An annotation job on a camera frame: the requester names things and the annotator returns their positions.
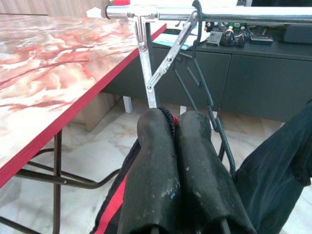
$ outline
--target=metal table leg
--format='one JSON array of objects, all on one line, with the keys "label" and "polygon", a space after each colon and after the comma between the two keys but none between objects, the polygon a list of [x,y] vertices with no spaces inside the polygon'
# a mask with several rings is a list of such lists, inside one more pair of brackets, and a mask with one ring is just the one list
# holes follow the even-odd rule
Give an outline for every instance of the metal table leg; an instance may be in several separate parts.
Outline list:
[{"label": "metal table leg", "polygon": [[[108,181],[110,181],[115,175],[119,173],[120,169],[114,170],[112,173],[110,173],[108,176],[106,176],[106,178],[104,178],[100,182],[95,182],[93,180],[83,178],[81,176],[74,175],[68,172],[62,172],[61,170],[62,130],[59,131],[54,137],[54,149],[50,148],[50,149],[40,150],[34,157],[37,157],[43,153],[52,152],[52,151],[54,151],[54,167],[53,168],[36,163],[36,162],[31,162],[31,161],[28,162],[28,165],[41,168],[46,171],[53,172],[54,175],[48,175],[44,173],[21,169],[16,174],[16,176],[54,184],[53,234],[59,234],[60,232],[60,208],[61,208],[61,185],[67,185],[67,186],[84,188],[84,189],[96,189],[96,188],[103,186]],[[62,174],[72,179],[63,178]],[[14,221],[8,220],[1,216],[0,216],[0,223],[7,225],[11,228],[14,228],[16,230],[19,230],[22,233],[40,234],[37,231],[24,227]]]},{"label": "metal table leg", "polygon": [[[61,177],[62,130],[54,137],[54,176]],[[60,184],[54,184],[53,234],[60,231]]]}]

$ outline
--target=paper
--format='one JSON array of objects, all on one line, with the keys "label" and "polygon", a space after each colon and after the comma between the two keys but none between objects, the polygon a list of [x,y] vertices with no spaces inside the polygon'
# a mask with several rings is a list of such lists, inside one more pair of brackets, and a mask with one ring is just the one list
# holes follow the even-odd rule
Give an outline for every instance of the paper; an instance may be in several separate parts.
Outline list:
[{"label": "paper", "polygon": [[86,11],[87,17],[89,18],[102,18],[101,9],[93,7],[92,9]]},{"label": "paper", "polygon": [[[201,34],[200,42],[205,41],[209,37],[209,34],[210,33],[207,33],[204,31]],[[171,47],[174,44],[174,42],[176,41],[177,36],[178,35],[162,33],[154,40],[154,43]],[[181,49],[187,50],[188,48],[193,46],[193,42],[196,39],[197,39],[197,35],[189,35]]]}]

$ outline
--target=floor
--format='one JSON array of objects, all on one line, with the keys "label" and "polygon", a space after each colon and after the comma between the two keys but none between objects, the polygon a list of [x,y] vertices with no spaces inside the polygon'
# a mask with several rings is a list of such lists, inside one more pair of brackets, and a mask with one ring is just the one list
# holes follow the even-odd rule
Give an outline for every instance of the floor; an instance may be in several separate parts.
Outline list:
[{"label": "floor", "polygon": [[[166,107],[174,115],[179,115],[179,106]],[[120,100],[92,132],[87,132],[83,125],[76,123],[65,126],[62,145],[63,170],[101,180],[119,168],[137,137],[137,120],[147,108],[146,102],[134,100],[134,111],[127,114]],[[219,117],[237,167],[281,125],[277,121],[226,113],[219,113]],[[215,147],[219,148],[218,134],[213,133],[212,140]],[[51,140],[46,147],[52,146]],[[53,155],[47,153],[36,158],[36,161],[52,166]],[[62,187],[61,234],[88,234],[111,184],[110,181],[95,190]],[[0,215],[43,234],[52,233],[52,195],[52,184],[14,177],[0,189]],[[311,218],[312,187],[307,187],[281,234],[310,234]],[[19,233],[0,224],[0,234]]]}]

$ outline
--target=wall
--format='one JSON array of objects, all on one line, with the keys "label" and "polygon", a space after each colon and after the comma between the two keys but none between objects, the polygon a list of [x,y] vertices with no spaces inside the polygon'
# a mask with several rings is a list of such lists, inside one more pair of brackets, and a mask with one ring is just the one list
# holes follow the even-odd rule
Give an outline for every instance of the wall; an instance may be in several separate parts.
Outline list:
[{"label": "wall", "polygon": [[108,4],[109,0],[0,0],[0,13],[84,17],[87,10],[104,10]]}]

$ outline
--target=red stripe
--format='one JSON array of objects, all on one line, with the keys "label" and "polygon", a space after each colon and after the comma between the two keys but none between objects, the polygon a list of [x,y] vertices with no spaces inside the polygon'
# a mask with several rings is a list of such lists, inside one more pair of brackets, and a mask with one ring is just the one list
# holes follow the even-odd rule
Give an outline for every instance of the red stripe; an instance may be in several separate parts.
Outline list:
[{"label": "red stripe", "polygon": [[109,222],[114,217],[120,206],[123,202],[123,194],[125,192],[125,185],[126,185],[127,175],[123,179],[122,183],[119,185],[118,189],[116,190],[115,194],[113,195],[111,201],[108,203],[102,217],[99,221],[99,225],[97,231],[94,234],[104,234]]}]

